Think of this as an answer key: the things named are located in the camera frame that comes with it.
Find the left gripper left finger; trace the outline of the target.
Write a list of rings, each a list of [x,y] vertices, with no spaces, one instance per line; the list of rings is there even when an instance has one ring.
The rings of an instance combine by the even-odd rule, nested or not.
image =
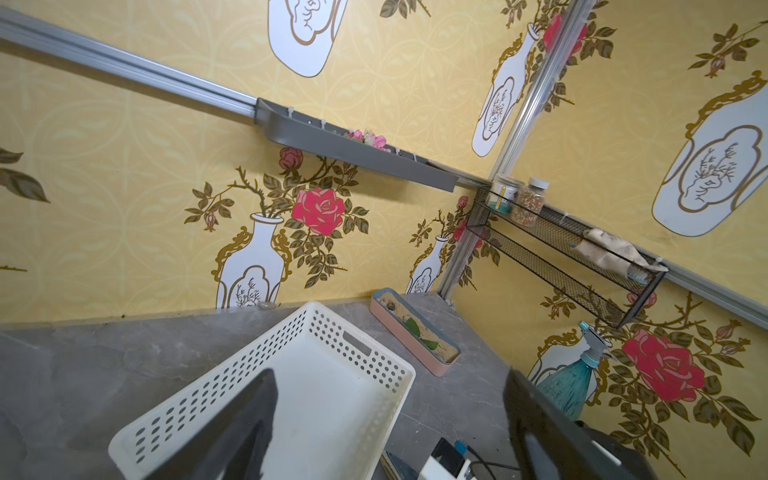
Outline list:
[[[273,438],[278,401],[275,373],[266,369],[150,479],[260,479]]]

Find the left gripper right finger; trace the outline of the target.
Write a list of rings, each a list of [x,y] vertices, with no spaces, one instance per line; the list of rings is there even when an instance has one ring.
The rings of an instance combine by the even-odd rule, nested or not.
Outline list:
[[[507,375],[503,402],[523,479],[634,479],[515,369]]]

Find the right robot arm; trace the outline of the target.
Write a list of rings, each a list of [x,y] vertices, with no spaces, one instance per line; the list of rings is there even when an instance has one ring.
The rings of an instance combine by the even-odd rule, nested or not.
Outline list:
[[[627,448],[613,437],[591,428],[578,420],[576,425],[589,436],[592,444],[617,467],[621,467],[634,479],[657,480],[658,477],[648,461],[637,451]]]

